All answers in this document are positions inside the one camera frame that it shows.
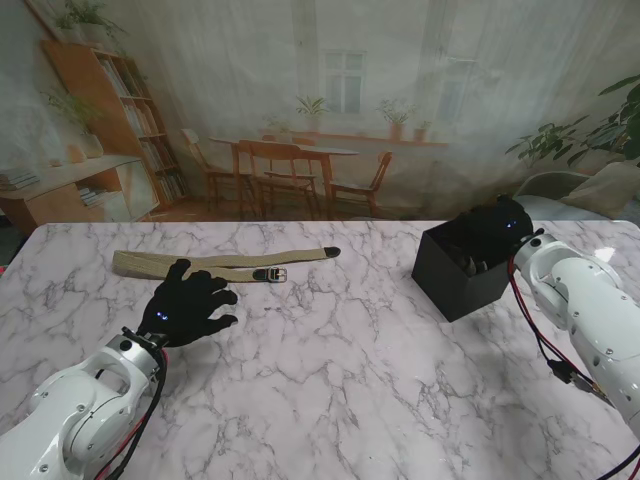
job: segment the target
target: black cardboard box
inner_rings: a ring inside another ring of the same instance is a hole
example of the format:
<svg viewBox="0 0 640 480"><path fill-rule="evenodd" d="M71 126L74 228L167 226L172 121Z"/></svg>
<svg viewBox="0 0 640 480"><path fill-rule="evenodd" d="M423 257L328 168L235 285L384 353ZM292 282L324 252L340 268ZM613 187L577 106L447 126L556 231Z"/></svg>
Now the black cardboard box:
<svg viewBox="0 0 640 480"><path fill-rule="evenodd" d="M499 300L507 285L507 262L469 277L436 241L444 223L422 234L411 276L447 320L453 322Z"/></svg>

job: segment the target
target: khaki belt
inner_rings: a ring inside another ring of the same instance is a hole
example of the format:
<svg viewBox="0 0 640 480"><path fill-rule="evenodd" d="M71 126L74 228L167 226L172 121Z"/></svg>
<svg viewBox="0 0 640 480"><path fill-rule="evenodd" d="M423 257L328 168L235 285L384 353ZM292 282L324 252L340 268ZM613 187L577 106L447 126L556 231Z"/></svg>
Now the khaki belt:
<svg viewBox="0 0 640 480"><path fill-rule="evenodd" d="M191 267L185 277L192 272L205 270L212 277L221 277L232 283L270 282L282 283L287 280L284 268L271 265L310 262L335 258L340 255L337 247L316 248L314 250L291 250L271 255L245 256L221 255L219 257L186 257L177 255L160 255L157 253L128 252L116 250L113 252L113 272L125 277L164 280L169 267L176 260L186 258ZM269 267L255 270L234 270L236 268Z"/></svg>

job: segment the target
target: black robotic glove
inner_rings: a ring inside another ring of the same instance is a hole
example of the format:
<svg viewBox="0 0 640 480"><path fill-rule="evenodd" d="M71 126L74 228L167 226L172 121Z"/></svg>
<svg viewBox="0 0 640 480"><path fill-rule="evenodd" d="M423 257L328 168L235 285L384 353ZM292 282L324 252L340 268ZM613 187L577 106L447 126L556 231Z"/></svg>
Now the black robotic glove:
<svg viewBox="0 0 640 480"><path fill-rule="evenodd" d="M209 318L220 306L235 305L238 297L231 290L224 290L226 280L211 278L203 270L182 280L190 266L191 262L184 258L171 265L167 278L144 310L137 335L164 334L168 337L167 347L181 347L238 322L233 315Z"/></svg>

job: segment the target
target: potted plant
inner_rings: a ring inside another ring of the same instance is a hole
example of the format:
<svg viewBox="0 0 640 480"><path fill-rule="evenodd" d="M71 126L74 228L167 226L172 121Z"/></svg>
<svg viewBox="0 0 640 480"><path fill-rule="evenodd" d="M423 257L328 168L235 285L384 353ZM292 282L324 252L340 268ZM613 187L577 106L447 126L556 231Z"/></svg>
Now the potted plant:
<svg viewBox="0 0 640 480"><path fill-rule="evenodd" d="M402 140L404 124L415 113L416 106L407 104L404 100L382 100L377 110L382 113L384 119L390 124L390 140L399 142Z"/></svg>
<svg viewBox="0 0 640 480"><path fill-rule="evenodd" d="M82 131L82 150L87 158L98 158L104 153L98 137L89 130L88 122L102 116L97 108L86 100L71 95L70 93L57 94L55 92L42 92L47 97L47 103L69 123L77 126Z"/></svg>
<svg viewBox="0 0 640 480"><path fill-rule="evenodd" d="M277 115L266 115L267 131L275 135L280 143L291 143L291 124L288 120L281 120Z"/></svg>
<svg viewBox="0 0 640 480"><path fill-rule="evenodd" d="M424 142L424 139L427 136L427 130L431 126L431 122L427 122L423 120L418 124L418 128L413 130L413 141L414 142Z"/></svg>
<svg viewBox="0 0 640 480"><path fill-rule="evenodd" d="M85 39L82 35L82 30L69 13L64 13L55 17L55 24L62 32L64 39L68 43L84 44Z"/></svg>
<svg viewBox="0 0 640 480"><path fill-rule="evenodd" d="M112 48L112 40L117 43L115 33L126 33L116 23L101 15L100 12L105 7L102 2L80 0L76 3L75 0L65 0L65 6L69 15L80 25L87 41L96 44L99 48Z"/></svg>
<svg viewBox="0 0 640 480"><path fill-rule="evenodd" d="M320 117L324 112L328 112L324 108L326 100L322 97L311 98L308 95L305 98L296 97L300 106L296 111L307 118L307 130L309 132L317 132L320 129Z"/></svg>
<svg viewBox="0 0 640 480"><path fill-rule="evenodd" d="M602 124L586 134L576 134L573 128L588 115L580 117L568 125L547 123L538 128L537 134L520 137L520 142L509 148L506 153L520 149L519 159L529 159L529 166L554 153L558 160L571 152L567 165L582 160L591 150L604 150L610 153L609 163L624 160L636 160L640 157L640 75L625 78L605 88L598 94L607 95L625 86L637 84L627 94L625 102L618 110L602 121Z"/></svg>

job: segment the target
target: bookshelf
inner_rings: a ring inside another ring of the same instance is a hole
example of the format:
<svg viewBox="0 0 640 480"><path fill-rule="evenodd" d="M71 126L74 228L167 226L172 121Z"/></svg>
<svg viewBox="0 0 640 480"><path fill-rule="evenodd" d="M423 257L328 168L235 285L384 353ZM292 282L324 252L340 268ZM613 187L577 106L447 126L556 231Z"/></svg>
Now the bookshelf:
<svg viewBox="0 0 640 480"><path fill-rule="evenodd" d="M134 60L84 45L42 41L67 90L102 112L89 127L106 154L142 158L166 209L189 194L160 111Z"/></svg>

